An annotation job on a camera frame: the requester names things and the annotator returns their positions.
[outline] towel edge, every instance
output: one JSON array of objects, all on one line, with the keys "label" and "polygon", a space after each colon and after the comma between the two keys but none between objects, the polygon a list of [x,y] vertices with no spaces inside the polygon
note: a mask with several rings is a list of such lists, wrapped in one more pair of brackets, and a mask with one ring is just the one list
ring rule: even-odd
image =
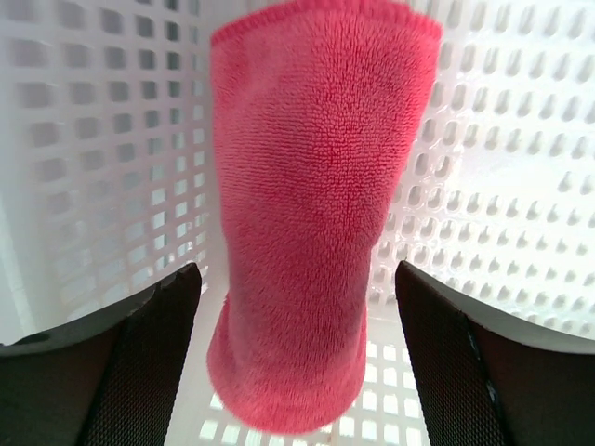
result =
[{"label": "towel edge", "polygon": [[392,22],[394,25],[415,30],[435,40],[440,40],[443,33],[437,21],[415,12],[405,3],[392,3],[388,0],[297,0],[266,7],[224,25],[211,36],[211,46],[217,46],[256,28],[315,10],[349,11],[368,19]]}]

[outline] plastic crate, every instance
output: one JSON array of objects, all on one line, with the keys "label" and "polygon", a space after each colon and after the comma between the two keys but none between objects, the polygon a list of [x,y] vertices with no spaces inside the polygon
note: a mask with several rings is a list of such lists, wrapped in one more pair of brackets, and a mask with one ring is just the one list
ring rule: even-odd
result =
[{"label": "plastic crate", "polygon": [[0,343],[196,262],[204,297],[168,443],[427,445],[394,271],[595,338],[595,5],[411,0],[438,78],[373,255],[360,398],[304,439],[222,410],[205,350],[227,286],[208,39],[264,0],[0,1]]}]

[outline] black object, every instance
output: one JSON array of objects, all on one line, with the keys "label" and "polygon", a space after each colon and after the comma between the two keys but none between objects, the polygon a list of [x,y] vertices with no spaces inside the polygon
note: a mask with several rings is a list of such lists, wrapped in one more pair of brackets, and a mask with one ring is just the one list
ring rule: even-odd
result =
[{"label": "black object", "polygon": [[432,446],[592,446],[595,342],[402,262],[396,294]]},{"label": "black object", "polygon": [[82,319],[0,345],[0,446],[162,446],[201,286],[191,264]]}]

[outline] red towel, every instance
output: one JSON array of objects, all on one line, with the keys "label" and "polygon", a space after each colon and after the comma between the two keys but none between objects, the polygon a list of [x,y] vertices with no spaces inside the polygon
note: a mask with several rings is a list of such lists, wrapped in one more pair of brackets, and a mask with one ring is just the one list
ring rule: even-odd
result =
[{"label": "red towel", "polygon": [[256,429],[313,431],[360,392],[371,251],[440,36],[386,0],[298,0],[212,38],[230,290],[208,370]]}]

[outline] white perforated surface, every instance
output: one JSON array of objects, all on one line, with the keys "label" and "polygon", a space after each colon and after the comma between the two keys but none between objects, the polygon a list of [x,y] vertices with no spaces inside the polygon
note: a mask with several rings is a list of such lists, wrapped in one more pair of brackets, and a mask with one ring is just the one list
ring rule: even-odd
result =
[{"label": "white perforated surface", "polygon": [[364,390],[334,425],[284,439],[222,410],[205,370],[227,281],[208,37],[268,3],[0,0],[0,343],[198,261],[208,285],[168,445],[428,446],[399,260],[595,338],[595,4],[409,1],[443,23],[443,48],[374,252]]}]

